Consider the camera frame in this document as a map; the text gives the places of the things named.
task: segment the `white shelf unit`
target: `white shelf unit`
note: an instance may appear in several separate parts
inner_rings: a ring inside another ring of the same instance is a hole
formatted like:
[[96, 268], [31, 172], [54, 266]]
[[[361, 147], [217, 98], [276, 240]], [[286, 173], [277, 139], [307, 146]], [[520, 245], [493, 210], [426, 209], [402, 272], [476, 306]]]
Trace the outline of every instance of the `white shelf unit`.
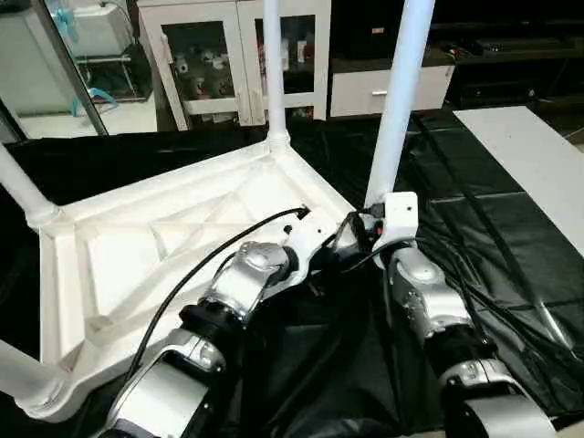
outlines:
[[[219, 113], [236, 113], [241, 126], [266, 123], [261, 0], [143, 0], [139, 8], [179, 130], [193, 126], [190, 116]], [[312, 108], [313, 119], [324, 120], [330, 0], [281, 0], [280, 15], [285, 106]]]

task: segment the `black cloth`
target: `black cloth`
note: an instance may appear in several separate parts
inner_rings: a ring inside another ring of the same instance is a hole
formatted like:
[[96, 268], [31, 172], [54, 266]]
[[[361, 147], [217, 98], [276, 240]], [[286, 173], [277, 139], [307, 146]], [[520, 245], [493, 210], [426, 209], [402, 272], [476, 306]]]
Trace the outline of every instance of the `black cloth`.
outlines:
[[[428, 242], [439, 238], [464, 261], [478, 319], [546, 413], [584, 412], [582, 257], [452, 114], [422, 121], [436, 144], [411, 126], [396, 187], [418, 193], [420, 235]], [[293, 147], [361, 206], [378, 125], [299, 123], [290, 134]], [[137, 134], [28, 141], [11, 152], [49, 199], [70, 203], [261, 138], [252, 130]], [[0, 338], [37, 357], [37, 236], [4, 192], [0, 205]], [[453, 273], [452, 255], [424, 249]], [[404, 315], [388, 299], [383, 273], [365, 266], [315, 283], [280, 294], [256, 313], [243, 378], [219, 436], [386, 437], [440, 428], [435, 377]], [[571, 352], [549, 340], [534, 297], [568, 334]], [[1, 397], [0, 434], [89, 436], [119, 386], [116, 380], [94, 391], [61, 424], [33, 422]]]

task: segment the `cable connector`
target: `cable connector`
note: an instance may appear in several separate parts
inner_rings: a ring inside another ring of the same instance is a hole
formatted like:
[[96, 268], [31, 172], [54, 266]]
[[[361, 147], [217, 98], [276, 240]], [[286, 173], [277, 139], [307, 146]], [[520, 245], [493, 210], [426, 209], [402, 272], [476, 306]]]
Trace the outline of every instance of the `cable connector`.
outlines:
[[371, 207], [363, 208], [360, 213], [370, 214], [376, 219], [385, 218], [385, 203], [375, 203]]
[[305, 217], [307, 217], [307, 214], [310, 213], [310, 209], [308, 207], [306, 207], [305, 205], [302, 205], [302, 207], [304, 208], [304, 210], [300, 211], [297, 213], [297, 218], [301, 221], [302, 219], [304, 219]]

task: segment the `white bracket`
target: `white bracket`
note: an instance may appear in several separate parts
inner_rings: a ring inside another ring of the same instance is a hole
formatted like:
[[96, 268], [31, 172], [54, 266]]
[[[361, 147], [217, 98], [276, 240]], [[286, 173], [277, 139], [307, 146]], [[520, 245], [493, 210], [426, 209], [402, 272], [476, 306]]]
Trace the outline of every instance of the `white bracket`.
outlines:
[[[373, 245], [373, 251], [382, 245], [414, 239], [418, 231], [418, 196], [414, 192], [392, 192], [385, 195], [383, 233]], [[384, 269], [380, 257], [375, 264]]]
[[268, 288], [262, 300], [302, 283], [308, 276], [310, 259], [337, 231], [337, 226], [337, 223], [322, 209], [310, 212], [298, 225], [295, 225], [282, 246], [288, 246], [294, 250], [298, 257], [298, 269], [290, 274], [287, 280]]

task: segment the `blue object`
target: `blue object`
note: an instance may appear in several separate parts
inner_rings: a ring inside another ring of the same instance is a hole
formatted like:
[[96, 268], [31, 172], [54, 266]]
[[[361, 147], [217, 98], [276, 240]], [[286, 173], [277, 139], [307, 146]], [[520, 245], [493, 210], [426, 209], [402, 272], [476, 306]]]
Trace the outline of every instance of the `blue object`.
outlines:
[[[113, 105], [113, 108], [117, 108], [120, 105], [109, 93], [107, 93], [103, 89], [94, 89], [94, 88], [88, 89], [88, 93], [89, 93], [89, 96], [92, 99], [95, 98], [95, 97], [102, 98], [106, 102], [108, 102], [111, 105]], [[71, 115], [73, 117], [77, 117], [78, 116], [78, 108], [79, 108], [79, 99], [78, 99], [77, 96], [75, 96], [71, 100]]]

